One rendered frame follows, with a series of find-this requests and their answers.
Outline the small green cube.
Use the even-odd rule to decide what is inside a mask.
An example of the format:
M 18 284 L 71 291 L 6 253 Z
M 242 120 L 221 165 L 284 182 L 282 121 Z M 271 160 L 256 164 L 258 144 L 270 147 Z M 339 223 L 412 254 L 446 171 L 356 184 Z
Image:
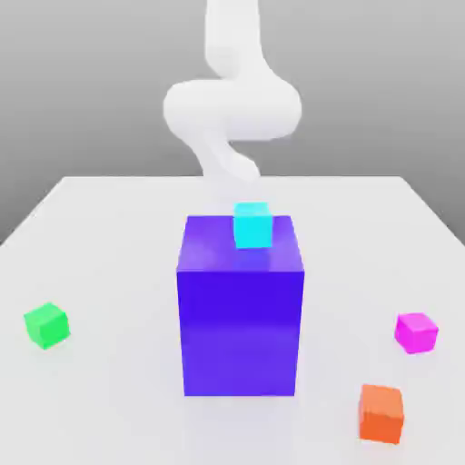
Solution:
M 24 314 L 25 327 L 31 341 L 46 350 L 70 335 L 66 313 L 48 302 Z

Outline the small orange cube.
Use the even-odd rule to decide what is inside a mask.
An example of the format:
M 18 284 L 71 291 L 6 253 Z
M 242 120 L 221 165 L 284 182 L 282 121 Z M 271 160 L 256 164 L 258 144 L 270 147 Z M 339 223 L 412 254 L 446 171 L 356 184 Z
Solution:
M 360 439 L 400 443 L 405 416 L 399 389 L 363 384 L 358 413 Z

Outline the small cyan cube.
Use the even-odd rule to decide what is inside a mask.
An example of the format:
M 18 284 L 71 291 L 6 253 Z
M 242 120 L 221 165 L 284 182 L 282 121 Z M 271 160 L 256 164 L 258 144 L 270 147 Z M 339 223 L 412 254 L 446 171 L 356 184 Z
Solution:
M 237 203 L 233 209 L 233 237 L 238 249 L 272 246 L 272 214 L 268 203 Z

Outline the small magenta cube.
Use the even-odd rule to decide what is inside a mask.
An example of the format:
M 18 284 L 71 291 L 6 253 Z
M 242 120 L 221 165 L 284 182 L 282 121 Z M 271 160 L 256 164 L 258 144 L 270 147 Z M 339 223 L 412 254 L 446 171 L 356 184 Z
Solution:
M 432 351 L 439 327 L 425 313 L 402 313 L 396 321 L 394 338 L 408 354 Z

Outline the large purple box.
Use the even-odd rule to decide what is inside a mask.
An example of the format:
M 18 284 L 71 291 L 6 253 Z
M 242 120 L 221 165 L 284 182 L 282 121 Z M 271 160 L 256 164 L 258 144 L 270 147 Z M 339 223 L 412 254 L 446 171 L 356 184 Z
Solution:
M 187 396 L 292 396 L 304 267 L 288 216 L 240 250 L 230 216 L 188 216 L 176 269 Z

